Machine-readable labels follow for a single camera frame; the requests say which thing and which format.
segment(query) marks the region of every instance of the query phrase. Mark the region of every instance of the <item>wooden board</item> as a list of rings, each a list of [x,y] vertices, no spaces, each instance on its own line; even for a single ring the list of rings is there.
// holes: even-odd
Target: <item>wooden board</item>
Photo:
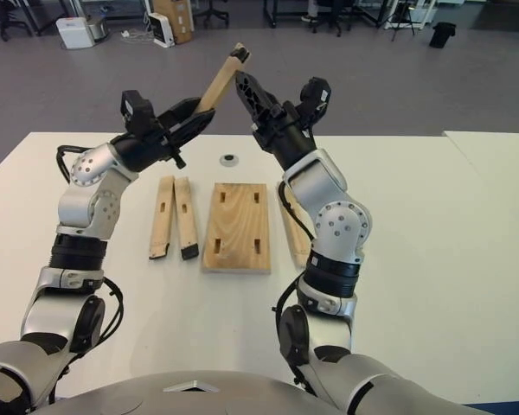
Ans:
[[[189,178],[179,177],[176,179],[174,189],[176,224],[179,229],[181,256],[183,259],[191,259],[198,256],[199,250]]]
[[[173,176],[162,177],[157,186],[156,209],[150,236],[150,259],[164,257],[170,246],[173,181]]]
[[[219,272],[271,271],[265,184],[215,184],[202,268]]]
[[[294,214],[310,229],[311,232],[310,216],[298,204],[291,190],[288,189],[288,186],[285,186],[285,196],[288,202],[291,204]],[[288,214],[288,212],[286,212],[285,207],[279,199],[279,194],[277,194],[276,197],[279,201],[280,213],[283,216],[283,222],[285,223],[286,239],[288,240],[288,247],[291,250],[294,264],[299,268],[305,268],[305,263],[310,256],[310,238],[308,238],[308,235],[304,232],[304,229],[302,229],[298,223],[296,223],[296,221]]]
[[[217,106],[221,98],[227,93],[227,89],[233,84],[234,74],[236,71],[244,69],[244,66],[250,60],[250,56],[250,52],[242,43],[237,43],[234,46],[233,52],[227,57],[214,80],[202,95],[195,113],[211,110]]]

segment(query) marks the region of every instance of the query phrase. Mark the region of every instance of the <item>gray carpet floor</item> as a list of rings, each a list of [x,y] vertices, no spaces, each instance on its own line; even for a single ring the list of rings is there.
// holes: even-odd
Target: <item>gray carpet floor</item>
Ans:
[[[253,52],[247,70],[280,99],[298,101],[311,76],[330,82],[332,101],[317,134],[519,132],[519,33],[460,25],[444,49],[433,49],[430,28],[415,37],[402,30],[391,42],[390,31],[357,20],[336,38],[299,22],[269,29],[260,2],[219,8],[231,11],[230,29],[199,25],[193,41],[169,49],[123,42],[127,23],[77,51],[63,50],[54,29],[33,38],[11,29],[12,39],[0,40],[0,162],[31,131],[122,131],[125,89],[138,89],[157,112],[201,95],[236,42]],[[242,134],[250,124],[230,93],[207,132]]]

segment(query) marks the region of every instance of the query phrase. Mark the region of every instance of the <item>cardboard box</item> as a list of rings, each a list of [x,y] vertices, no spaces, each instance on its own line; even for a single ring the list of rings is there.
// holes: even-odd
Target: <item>cardboard box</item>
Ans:
[[[175,43],[192,40],[192,11],[187,0],[153,0],[154,11],[170,20]]]

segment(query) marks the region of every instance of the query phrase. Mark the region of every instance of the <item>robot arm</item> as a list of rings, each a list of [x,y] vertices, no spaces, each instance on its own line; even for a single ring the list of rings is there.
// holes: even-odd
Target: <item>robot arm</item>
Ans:
[[[256,141],[275,155],[285,185],[315,228],[305,271],[274,308],[280,352],[295,381],[348,414],[484,413],[437,398],[379,361],[351,353],[354,288],[372,220],[346,193],[343,175],[313,139],[311,127],[329,103],[329,84],[311,79],[297,106],[281,105],[247,73],[237,73],[236,86],[252,116]],[[298,304],[283,311],[293,290]]]
[[[101,269],[121,196],[138,172],[174,159],[200,134],[215,110],[194,114],[199,98],[185,99],[156,117],[136,91],[123,93],[126,134],[94,149],[61,146],[58,162],[69,187],[58,207],[60,223],[48,266],[42,268],[23,318],[21,339],[0,344],[0,413],[25,413],[46,402],[68,365],[105,341],[120,324],[123,299]],[[79,152],[71,170],[64,151]],[[119,300],[101,332],[105,303],[95,295],[108,285]]]

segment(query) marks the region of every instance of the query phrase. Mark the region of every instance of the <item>person's leg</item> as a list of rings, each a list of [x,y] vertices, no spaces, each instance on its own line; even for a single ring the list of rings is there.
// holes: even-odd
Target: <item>person's leg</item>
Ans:
[[[304,22],[312,22],[317,20],[318,11],[319,7],[317,6],[317,0],[308,0],[308,14],[302,16],[302,20]]]

